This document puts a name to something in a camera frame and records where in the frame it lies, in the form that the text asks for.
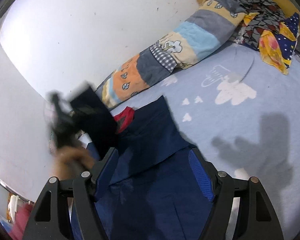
metal screw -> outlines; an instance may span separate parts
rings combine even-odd
[[[57,181],[57,178],[56,177],[52,177],[49,179],[49,182],[50,183],[55,183]]]
[[[81,173],[81,177],[86,178],[86,177],[89,177],[89,176],[90,176],[90,172],[88,172],[88,171],[84,171],[83,173]]]
[[[218,171],[218,176],[224,178],[227,176],[227,173],[225,171]]]
[[[257,177],[251,177],[251,181],[253,183],[258,183],[259,182],[259,179]]]

yellow cloth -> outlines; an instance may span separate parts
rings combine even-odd
[[[284,24],[280,23],[280,31],[279,34],[285,36],[290,41],[296,41],[297,39],[293,35],[293,33],[290,31],[290,29]]]
[[[251,20],[256,17],[256,15],[258,15],[259,13],[249,13],[247,14],[244,18],[243,18],[243,22],[246,26],[248,26],[249,22],[251,22]]]
[[[275,66],[282,74],[288,74],[279,44],[271,31],[264,30],[261,34],[259,39],[259,50],[260,56],[264,62]]]

checkered fabric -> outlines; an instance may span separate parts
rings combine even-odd
[[[175,59],[168,53],[161,49],[160,43],[157,41],[155,44],[150,46],[150,51],[154,58],[170,73],[177,66]]]

human hand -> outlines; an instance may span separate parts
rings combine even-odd
[[[90,170],[95,163],[94,158],[83,147],[64,146],[56,151],[52,176],[57,177],[59,180],[74,178],[77,174],[75,174],[70,165],[74,161],[87,170]]]

light blue fabric stripe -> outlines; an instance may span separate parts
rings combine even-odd
[[[113,90],[113,77],[109,79],[109,95],[116,102],[116,104],[121,103],[122,101],[118,98],[117,94]]]
[[[187,40],[199,61],[221,46],[221,43],[213,34],[194,23],[183,22],[173,31]]]

